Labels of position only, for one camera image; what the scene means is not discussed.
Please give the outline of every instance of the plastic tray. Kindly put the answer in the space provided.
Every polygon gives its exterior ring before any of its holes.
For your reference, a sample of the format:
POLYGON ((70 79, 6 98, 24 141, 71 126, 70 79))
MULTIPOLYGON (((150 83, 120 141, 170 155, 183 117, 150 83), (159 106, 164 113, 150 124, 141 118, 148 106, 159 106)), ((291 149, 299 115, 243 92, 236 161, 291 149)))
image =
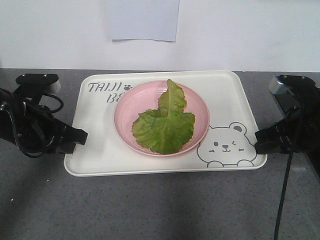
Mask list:
POLYGON ((253 170, 267 155, 257 155, 258 131, 239 77, 230 71, 181 71, 92 75, 80 88, 73 127, 88 133, 85 145, 66 154, 64 167, 78 177, 194 171, 253 170), (172 79, 195 90, 210 111, 210 127, 192 150, 168 157, 129 148, 113 123, 121 95, 138 84, 172 79))

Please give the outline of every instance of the lettuce leaf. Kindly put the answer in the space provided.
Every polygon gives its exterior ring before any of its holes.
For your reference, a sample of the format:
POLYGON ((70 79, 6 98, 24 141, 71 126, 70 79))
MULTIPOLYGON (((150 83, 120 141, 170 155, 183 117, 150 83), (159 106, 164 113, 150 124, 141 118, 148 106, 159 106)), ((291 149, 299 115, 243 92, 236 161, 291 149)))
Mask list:
POLYGON ((158 109, 139 113, 132 125, 132 134, 144 148, 160 154, 173 154, 192 138, 195 115, 184 112, 187 101, 183 89, 171 79, 166 84, 168 88, 158 100, 158 109))

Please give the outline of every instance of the white wall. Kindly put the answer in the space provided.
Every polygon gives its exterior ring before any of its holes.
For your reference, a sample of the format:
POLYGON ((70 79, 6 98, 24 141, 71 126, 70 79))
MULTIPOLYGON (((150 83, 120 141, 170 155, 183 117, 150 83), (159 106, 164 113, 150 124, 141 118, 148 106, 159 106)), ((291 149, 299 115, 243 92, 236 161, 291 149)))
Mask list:
POLYGON ((180 0, 176 42, 112 41, 105 0, 0 0, 0 67, 320 72, 320 0, 180 0))

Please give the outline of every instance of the paper sheet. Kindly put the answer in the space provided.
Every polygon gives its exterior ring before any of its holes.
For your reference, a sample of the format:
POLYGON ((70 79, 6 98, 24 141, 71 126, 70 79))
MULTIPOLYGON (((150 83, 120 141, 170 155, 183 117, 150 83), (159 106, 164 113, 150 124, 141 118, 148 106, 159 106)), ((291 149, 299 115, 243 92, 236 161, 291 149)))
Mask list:
POLYGON ((107 0, 112 40, 176 41, 179 0, 107 0))

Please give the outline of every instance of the gray countertop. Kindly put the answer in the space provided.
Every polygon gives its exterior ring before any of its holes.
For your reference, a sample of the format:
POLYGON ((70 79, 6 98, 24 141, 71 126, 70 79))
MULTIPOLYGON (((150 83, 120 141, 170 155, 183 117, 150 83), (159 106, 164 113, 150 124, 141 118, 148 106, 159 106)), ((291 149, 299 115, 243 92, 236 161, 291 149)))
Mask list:
MULTIPOLYGON (((13 91, 23 73, 55 73, 65 103, 55 117, 72 124, 81 82, 114 70, 0 69, 13 91)), ((236 72, 259 129, 283 118, 268 91, 275 72, 236 72)), ((303 74, 320 81, 320 73, 303 74)), ((62 154, 25 157, 0 139, 0 239, 271 240, 287 155, 257 170, 74 177, 62 154)), ((289 175, 279 239, 320 239, 320 182, 303 154, 289 175)))

